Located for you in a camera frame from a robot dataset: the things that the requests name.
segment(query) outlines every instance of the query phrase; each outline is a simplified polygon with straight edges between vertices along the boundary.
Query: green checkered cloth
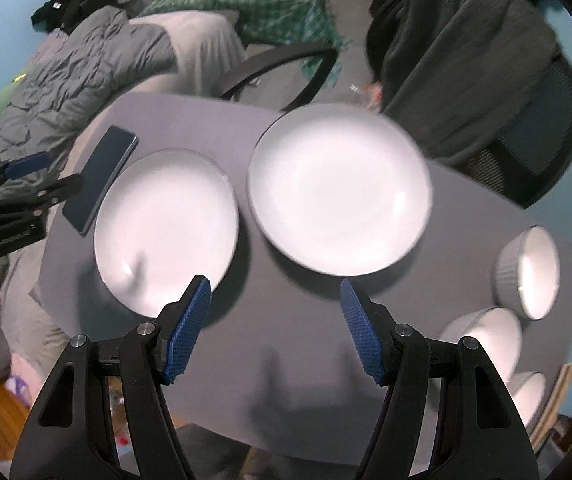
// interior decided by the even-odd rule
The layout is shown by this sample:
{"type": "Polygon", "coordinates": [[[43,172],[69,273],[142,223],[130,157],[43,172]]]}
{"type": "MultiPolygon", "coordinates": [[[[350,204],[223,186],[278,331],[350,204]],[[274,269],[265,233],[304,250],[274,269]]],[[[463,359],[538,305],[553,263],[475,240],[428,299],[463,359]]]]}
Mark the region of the green checkered cloth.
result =
{"type": "MultiPolygon", "coordinates": [[[[246,44],[288,45],[307,41],[325,41],[343,50],[351,42],[339,35],[328,0],[155,0],[140,14],[160,14],[176,10],[239,11],[236,31],[246,44]]],[[[304,76],[310,78],[319,61],[306,60],[304,76]]],[[[340,65],[333,68],[328,82],[335,82],[340,65]]]]}

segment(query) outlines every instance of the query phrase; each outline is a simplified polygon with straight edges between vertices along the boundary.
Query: blue gripper pad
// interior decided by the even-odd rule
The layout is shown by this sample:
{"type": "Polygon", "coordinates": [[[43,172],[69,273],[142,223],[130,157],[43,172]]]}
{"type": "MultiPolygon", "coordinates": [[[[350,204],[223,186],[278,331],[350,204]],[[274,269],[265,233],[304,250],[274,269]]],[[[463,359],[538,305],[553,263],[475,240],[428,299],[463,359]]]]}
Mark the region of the blue gripper pad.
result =
{"type": "Polygon", "coordinates": [[[35,153],[8,163],[6,178],[15,180],[35,171],[45,170],[50,166],[50,156],[46,152],[35,153]]]}
{"type": "Polygon", "coordinates": [[[186,370],[188,359],[210,308],[210,281],[203,279],[168,341],[164,378],[173,383],[186,370]]]}
{"type": "Polygon", "coordinates": [[[383,386],[385,371],[382,362],[381,343],[354,288],[352,288],[351,282],[348,280],[342,281],[339,300],[364,371],[375,379],[377,384],[383,386]]]}

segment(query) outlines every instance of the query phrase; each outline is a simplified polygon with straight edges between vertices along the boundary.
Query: white plate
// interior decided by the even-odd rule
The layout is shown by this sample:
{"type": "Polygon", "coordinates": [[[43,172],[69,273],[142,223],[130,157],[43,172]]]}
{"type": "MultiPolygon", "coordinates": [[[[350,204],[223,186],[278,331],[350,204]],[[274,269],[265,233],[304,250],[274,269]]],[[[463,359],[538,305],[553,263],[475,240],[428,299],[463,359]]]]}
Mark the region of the white plate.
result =
{"type": "Polygon", "coordinates": [[[280,251],[335,276],[400,260],[432,205],[426,162],[403,129],[346,104],[313,104],[280,118],[253,153],[248,191],[280,251]]]}
{"type": "Polygon", "coordinates": [[[188,150],[151,153],[129,166],[102,202],[97,268],[122,304],[156,317],[194,275],[217,286],[238,227],[233,189],[213,162],[188,150]]]}

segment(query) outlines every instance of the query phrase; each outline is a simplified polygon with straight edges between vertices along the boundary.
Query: black phone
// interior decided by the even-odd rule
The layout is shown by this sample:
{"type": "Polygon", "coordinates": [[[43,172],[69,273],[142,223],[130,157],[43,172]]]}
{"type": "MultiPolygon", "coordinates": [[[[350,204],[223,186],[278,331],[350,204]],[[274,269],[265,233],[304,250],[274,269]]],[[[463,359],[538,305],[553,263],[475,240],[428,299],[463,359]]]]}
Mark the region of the black phone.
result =
{"type": "Polygon", "coordinates": [[[137,143],[135,134],[111,126],[88,159],[81,171],[84,187],[78,195],[66,201],[62,211],[82,236],[88,233],[104,196],[137,143]]]}

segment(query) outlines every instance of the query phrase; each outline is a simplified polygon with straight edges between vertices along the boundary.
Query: gray tablecloth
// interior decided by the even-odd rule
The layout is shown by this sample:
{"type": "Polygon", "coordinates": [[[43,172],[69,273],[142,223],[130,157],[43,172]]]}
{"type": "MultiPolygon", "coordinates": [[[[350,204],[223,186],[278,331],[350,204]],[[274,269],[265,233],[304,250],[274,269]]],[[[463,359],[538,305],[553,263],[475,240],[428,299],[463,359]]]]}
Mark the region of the gray tablecloth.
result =
{"type": "MultiPolygon", "coordinates": [[[[292,263],[259,231],[246,194],[253,148],[277,112],[161,94],[118,99],[110,124],[140,136],[129,159],[161,148],[207,155],[228,175],[240,211],[236,255],[214,293],[188,370],[165,389],[169,409],[216,433],[287,456],[357,464],[384,390],[363,372],[338,303],[339,279],[292,263]]],[[[98,139],[79,161],[81,169],[98,139]]],[[[429,163],[432,216],[419,245],[393,267],[362,279],[398,322],[437,338],[455,317],[493,305],[496,255],[534,221],[475,182],[429,163]]],[[[39,288],[44,309],[67,333],[124,334],[142,318],[122,307],[95,267],[93,232],[81,238],[54,219],[39,288]]],[[[572,336],[572,245],[555,236],[559,297],[543,320],[524,320],[517,371],[546,375],[548,399],[572,336]]],[[[427,403],[415,468],[428,464],[436,421],[427,403]]]]}

